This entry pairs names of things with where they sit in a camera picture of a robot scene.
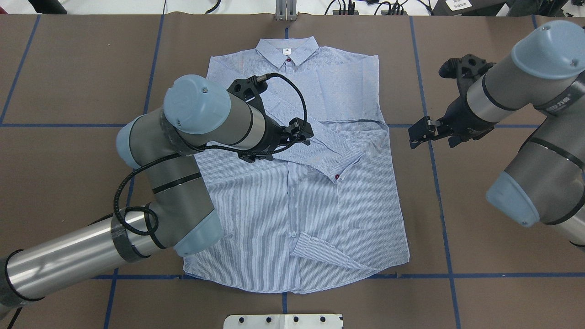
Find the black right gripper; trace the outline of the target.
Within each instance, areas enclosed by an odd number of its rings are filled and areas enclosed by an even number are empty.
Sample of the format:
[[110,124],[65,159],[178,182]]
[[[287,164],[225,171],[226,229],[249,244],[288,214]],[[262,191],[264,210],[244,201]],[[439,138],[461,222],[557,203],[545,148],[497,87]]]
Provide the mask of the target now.
[[468,140],[479,140],[495,128],[475,115],[467,101],[467,93],[474,83],[495,64],[475,55],[450,58],[441,65],[438,74],[446,79],[455,79],[459,96],[447,107],[445,115],[438,120],[425,116],[408,128],[410,148],[420,144],[448,138],[451,148]]

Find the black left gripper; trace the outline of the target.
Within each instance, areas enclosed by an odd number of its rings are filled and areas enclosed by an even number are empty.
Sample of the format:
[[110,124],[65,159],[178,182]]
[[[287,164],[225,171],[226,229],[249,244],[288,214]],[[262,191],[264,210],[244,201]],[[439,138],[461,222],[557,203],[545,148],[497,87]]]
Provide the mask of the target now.
[[[261,94],[267,91],[268,80],[278,78],[287,83],[299,96],[303,108],[302,118],[293,118],[287,126],[280,125],[265,110]],[[236,152],[246,162],[257,160],[272,161],[277,153],[292,148],[297,143],[307,146],[314,137],[313,127],[308,122],[305,99],[299,88],[284,75],[253,75],[246,79],[236,79],[227,89],[230,95],[240,99],[250,111],[250,127],[246,135],[227,148]]]

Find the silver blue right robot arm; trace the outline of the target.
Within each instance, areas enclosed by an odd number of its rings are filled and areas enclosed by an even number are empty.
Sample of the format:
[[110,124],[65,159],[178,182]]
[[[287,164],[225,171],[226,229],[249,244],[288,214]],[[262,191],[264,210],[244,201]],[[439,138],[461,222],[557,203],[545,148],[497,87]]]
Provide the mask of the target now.
[[523,227],[536,223],[584,250],[584,27],[551,20],[519,40],[499,62],[472,54],[439,69],[459,94],[438,119],[408,128],[412,149],[447,139],[451,148],[479,140],[531,107],[542,117],[487,190],[487,201]]

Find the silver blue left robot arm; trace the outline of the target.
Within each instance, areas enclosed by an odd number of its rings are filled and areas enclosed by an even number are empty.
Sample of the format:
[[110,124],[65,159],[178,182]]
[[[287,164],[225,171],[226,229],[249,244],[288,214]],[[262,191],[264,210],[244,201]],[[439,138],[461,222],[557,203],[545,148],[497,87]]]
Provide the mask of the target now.
[[217,242],[217,206],[197,154],[221,151],[269,160],[313,131],[301,88],[280,73],[222,86],[199,75],[176,79],[159,109],[121,128],[116,146],[130,167],[108,215],[1,258],[1,317],[161,251],[196,254]]

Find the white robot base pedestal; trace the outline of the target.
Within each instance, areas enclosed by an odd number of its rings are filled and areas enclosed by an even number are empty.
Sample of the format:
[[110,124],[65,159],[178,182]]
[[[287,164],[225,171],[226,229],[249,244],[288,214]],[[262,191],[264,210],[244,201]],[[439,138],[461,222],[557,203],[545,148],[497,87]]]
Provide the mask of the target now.
[[251,314],[226,317],[224,329],[344,329],[342,314]]

